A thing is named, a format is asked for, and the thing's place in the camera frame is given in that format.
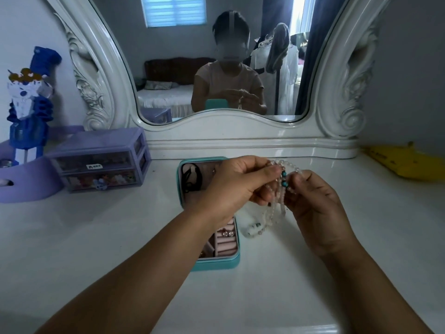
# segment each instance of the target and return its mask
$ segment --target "white bedsheet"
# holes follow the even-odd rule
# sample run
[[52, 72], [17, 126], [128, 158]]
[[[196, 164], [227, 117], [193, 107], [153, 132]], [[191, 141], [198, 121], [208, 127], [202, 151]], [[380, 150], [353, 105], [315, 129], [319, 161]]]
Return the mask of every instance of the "white bedsheet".
[[187, 117], [193, 113], [191, 100], [193, 85], [181, 85], [170, 90], [140, 90], [139, 105], [144, 108], [171, 108], [173, 118]]

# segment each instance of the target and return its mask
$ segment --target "wooden headboard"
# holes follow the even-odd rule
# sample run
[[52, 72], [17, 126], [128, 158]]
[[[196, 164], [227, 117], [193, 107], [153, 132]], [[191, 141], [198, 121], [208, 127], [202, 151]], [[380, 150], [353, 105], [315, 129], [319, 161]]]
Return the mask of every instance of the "wooden headboard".
[[144, 63], [147, 80], [193, 84], [198, 69], [215, 59], [209, 57], [176, 57], [168, 60], [150, 60]]

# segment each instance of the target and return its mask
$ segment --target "yellow pouch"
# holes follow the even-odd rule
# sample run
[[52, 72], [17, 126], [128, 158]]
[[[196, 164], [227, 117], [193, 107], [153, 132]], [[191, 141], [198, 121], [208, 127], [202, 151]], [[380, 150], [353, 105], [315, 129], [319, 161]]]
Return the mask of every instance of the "yellow pouch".
[[445, 181], [445, 161], [416, 151], [413, 142], [409, 142], [408, 146], [366, 146], [363, 150], [401, 177]]

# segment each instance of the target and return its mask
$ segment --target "white mirror frame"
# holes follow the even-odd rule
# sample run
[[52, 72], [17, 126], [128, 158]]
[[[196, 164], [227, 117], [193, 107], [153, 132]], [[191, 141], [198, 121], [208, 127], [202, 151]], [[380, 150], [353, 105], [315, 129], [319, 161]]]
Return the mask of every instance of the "white mirror frame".
[[244, 154], [351, 158], [358, 152], [355, 135], [365, 124], [359, 98], [371, 77], [380, 18], [390, 0], [348, 1], [315, 67], [308, 114], [301, 121], [218, 110], [168, 125], [150, 125], [138, 116], [125, 58], [90, 1], [47, 1], [64, 25], [77, 88], [89, 105], [86, 130], [140, 126], [153, 159]]

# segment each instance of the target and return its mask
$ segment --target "white wall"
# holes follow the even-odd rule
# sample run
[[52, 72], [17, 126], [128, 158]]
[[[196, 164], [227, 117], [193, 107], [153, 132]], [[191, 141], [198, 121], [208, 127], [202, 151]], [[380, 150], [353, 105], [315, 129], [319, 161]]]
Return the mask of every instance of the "white wall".
[[147, 28], [141, 0], [93, 0], [124, 52], [134, 77], [144, 77], [144, 62], [173, 57], [214, 57], [212, 26], [226, 10], [238, 10], [251, 28], [253, 39], [261, 33], [263, 0], [206, 0], [207, 24]]
[[445, 0], [393, 0], [364, 95], [363, 143], [445, 156]]
[[9, 138], [8, 116], [11, 97], [6, 83], [8, 69], [20, 72], [29, 67], [35, 46], [51, 48], [62, 56], [56, 67], [56, 95], [53, 97], [54, 121], [51, 125], [81, 125], [86, 103], [76, 88], [68, 42], [59, 19], [45, 0], [0, 1], [0, 141]]

